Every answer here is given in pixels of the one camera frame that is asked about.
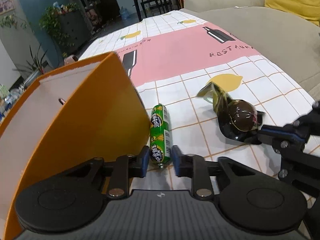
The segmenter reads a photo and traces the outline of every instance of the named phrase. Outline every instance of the green sausage package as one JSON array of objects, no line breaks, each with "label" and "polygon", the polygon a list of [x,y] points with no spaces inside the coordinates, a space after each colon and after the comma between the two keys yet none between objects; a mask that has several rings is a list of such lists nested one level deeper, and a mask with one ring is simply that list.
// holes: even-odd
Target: green sausage package
[{"label": "green sausage package", "polygon": [[163,167],[170,161],[170,132],[168,111],[164,105],[156,105],[150,119],[150,157],[154,164]]}]

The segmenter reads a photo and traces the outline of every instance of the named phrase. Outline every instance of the framed picture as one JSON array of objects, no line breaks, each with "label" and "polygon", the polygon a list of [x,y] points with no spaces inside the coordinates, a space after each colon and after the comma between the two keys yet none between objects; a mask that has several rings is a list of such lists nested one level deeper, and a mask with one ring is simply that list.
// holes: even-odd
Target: framed picture
[{"label": "framed picture", "polygon": [[14,10],[12,0],[0,0],[0,14],[4,14],[11,10]]}]

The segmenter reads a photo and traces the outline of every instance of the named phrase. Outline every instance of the sofa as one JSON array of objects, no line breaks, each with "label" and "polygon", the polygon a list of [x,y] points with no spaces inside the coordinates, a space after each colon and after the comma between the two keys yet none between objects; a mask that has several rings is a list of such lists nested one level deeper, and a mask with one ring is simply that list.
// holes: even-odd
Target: sofa
[{"label": "sofa", "polygon": [[320,100],[320,28],[264,0],[184,0],[182,11],[212,22],[282,68]]}]

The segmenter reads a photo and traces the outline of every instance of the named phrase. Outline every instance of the orange bin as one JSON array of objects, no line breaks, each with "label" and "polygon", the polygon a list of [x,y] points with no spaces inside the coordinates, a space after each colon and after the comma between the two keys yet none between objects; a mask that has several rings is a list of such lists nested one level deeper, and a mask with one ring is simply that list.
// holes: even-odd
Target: orange bin
[{"label": "orange bin", "polygon": [[[61,105],[59,98],[66,103]],[[12,240],[21,232],[14,208],[21,190],[93,157],[115,161],[137,155],[149,126],[115,53],[36,79],[0,125],[0,220],[6,221],[0,238]]]}]

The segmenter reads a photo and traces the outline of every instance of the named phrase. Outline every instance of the yellow lemon print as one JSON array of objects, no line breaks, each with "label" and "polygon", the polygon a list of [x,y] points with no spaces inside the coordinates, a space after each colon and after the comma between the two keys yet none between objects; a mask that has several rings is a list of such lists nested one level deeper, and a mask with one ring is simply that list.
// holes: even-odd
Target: yellow lemon print
[{"label": "yellow lemon print", "polygon": [[123,40],[123,39],[134,38],[134,37],[137,37],[140,33],[141,33],[141,31],[137,31],[135,33],[130,33],[130,34],[127,34],[125,36],[120,37],[120,39]]},{"label": "yellow lemon print", "polygon": [[233,74],[220,74],[214,76],[208,81],[208,83],[213,82],[221,87],[225,92],[231,92],[240,86],[242,78],[243,76],[236,76]]},{"label": "yellow lemon print", "polygon": [[184,21],[182,21],[182,22],[178,22],[178,24],[180,23],[180,24],[183,24],[183,23],[195,23],[196,22],[196,20],[184,20]]}]

